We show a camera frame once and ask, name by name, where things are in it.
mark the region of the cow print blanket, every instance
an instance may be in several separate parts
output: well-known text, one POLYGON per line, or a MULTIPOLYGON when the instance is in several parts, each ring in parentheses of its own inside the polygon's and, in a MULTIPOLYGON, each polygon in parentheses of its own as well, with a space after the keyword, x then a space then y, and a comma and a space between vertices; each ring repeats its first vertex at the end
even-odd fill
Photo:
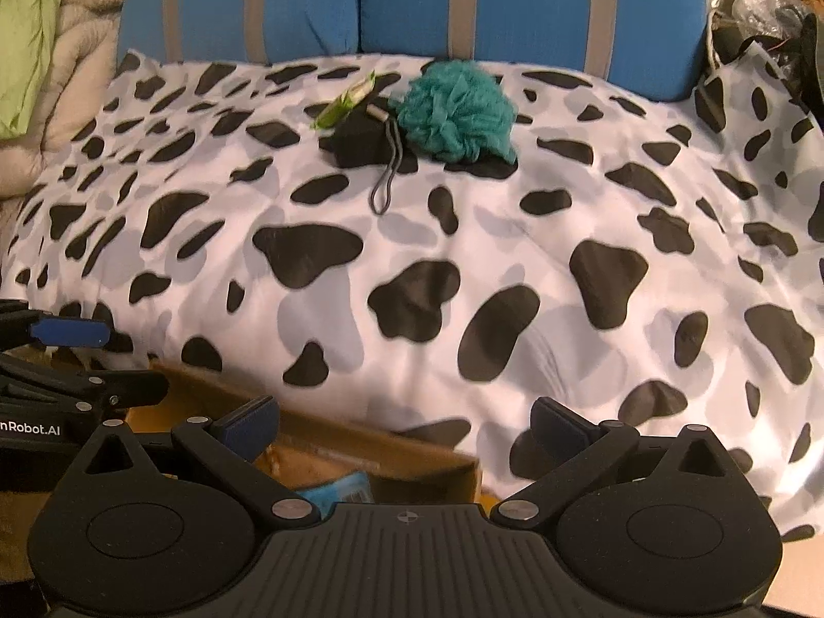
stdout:
POLYGON ((515 164, 406 150, 335 168, 312 116, 367 72, 130 53, 28 194, 3 297, 116 328, 106 367, 181 361, 284 404, 454 445, 506 496, 549 394, 598 421, 707 423, 786 539, 824 526, 824 139, 753 46, 685 102, 490 63, 515 164))

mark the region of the beige strap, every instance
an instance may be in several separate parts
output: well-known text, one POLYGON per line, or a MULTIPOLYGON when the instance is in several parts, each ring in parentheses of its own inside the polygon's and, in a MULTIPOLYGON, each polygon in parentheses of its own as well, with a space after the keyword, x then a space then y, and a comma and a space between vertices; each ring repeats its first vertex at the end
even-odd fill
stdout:
POLYGON ((599 79, 609 76, 617 12, 618 0, 589 0, 587 55, 584 57, 583 70, 590 76, 597 76, 599 79))
POLYGON ((166 44, 166 62, 183 61, 179 7, 180 0, 163 0, 163 43, 166 44))
POLYGON ((243 40, 250 62, 269 64, 263 35, 263 17, 266 0, 243 0, 243 40))
POLYGON ((478 0, 449 0, 447 49, 449 57, 475 57, 475 16, 478 0))

